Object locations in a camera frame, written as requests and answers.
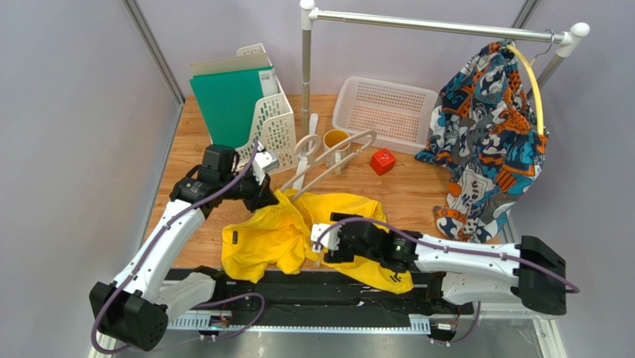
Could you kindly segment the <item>yellow shorts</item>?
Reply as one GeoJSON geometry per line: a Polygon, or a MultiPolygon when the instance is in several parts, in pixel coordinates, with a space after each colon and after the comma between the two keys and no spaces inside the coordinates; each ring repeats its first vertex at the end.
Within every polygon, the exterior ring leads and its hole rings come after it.
{"type": "Polygon", "coordinates": [[[320,255],[311,249],[311,228],[329,222],[333,212],[387,219],[382,205],[364,196],[307,192],[294,200],[295,194],[294,189],[277,190],[277,205],[222,230],[221,262],[228,276],[257,283],[271,264],[284,274],[299,274],[306,260],[319,262],[320,255]]]}

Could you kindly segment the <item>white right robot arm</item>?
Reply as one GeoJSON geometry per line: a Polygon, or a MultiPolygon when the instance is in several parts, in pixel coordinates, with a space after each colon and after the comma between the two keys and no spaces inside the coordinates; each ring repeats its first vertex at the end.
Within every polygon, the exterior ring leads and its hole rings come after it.
{"type": "Polygon", "coordinates": [[[329,263],[363,257],[394,274],[429,274],[432,302],[520,303],[537,313],[565,315],[567,295],[580,292],[566,279],[565,259],[535,236],[507,244],[456,242],[332,213],[328,223],[312,226],[310,240],[329,263]]]}

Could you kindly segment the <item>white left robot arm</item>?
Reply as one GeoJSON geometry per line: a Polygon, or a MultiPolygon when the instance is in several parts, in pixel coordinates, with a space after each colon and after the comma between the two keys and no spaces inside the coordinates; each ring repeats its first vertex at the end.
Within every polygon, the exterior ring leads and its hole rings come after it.
{"type": "Polygon", "coordinates": [[[278,204],[269,175],[279,166],[276,154],[256,140],[243,167],[240,158],[234,148],[208,145],[202,162],[174,185],[162,218],[134,258],[110,283],[93,286],[96,351],[151,351],[170,322],[214,297],[221,275],[211,268],[197,268],[166,289],[162,284],[185,244],[223,201],[242,201],[252,213],[278,204]]]}

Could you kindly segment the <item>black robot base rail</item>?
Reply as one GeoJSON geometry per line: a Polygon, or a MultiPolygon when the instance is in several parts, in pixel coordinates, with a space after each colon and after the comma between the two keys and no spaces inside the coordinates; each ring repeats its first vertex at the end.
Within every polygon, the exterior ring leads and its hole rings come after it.
{"type": "Polygon", "coordinates": [[[267,271],[258,283],[223,279],[213,300],[239,296],[219,308],[193,310],[170,323],[175,330],[307,333],[427,334],[432,323],[471,318],[472,304],[455,306],[427,298],[428,274],[413,275],[405,294],[373,289],[336,271],[286,275],[267,271]]]}

